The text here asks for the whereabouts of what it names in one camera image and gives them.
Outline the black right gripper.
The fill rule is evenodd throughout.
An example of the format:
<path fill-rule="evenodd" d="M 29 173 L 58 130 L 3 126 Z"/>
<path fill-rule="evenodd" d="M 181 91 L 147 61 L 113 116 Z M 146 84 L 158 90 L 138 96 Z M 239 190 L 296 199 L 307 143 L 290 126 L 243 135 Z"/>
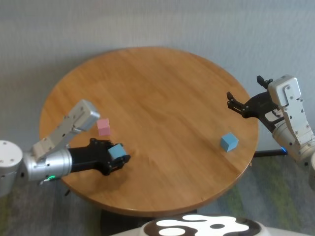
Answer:
<path fill-rule="evenodd" d="M 256 77 L 257 83 L 268 89 L 270 83 L 273 79 L 265 80 L 262 76 L 258 75 Z M 260 93 L 251 99 L 249 99 L 245 104 L 237 101 L 231 92 L 227 92 L 227 106 L 229 109 L 239 113 L 243 118 L 257 118 L 260 122 L 271 132 L 276 128 L 276 124 L 283 121 L 283 117 L 276 118 L 275 121 L 269 121 L 266 118 L 266 114 L 273 111 L 279 110 L 278 106 L 272 101 L 269 92 Z"/>

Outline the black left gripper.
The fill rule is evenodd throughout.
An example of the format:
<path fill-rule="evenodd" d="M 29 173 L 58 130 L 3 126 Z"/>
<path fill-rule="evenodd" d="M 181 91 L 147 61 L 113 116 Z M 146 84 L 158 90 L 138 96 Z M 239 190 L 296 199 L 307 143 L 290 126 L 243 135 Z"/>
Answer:
<path fill-rule="evenodd" d="M 90 139 L 90 143 L 85 147 L 69 148 L 72 164 L 71 173 L 85 170 L 97 170 L 104 176 L 110 175 L 121 169 L 131 158 L 124 155 L 111 160 L 108 149 L 121 145 L 110 140 Z"/>

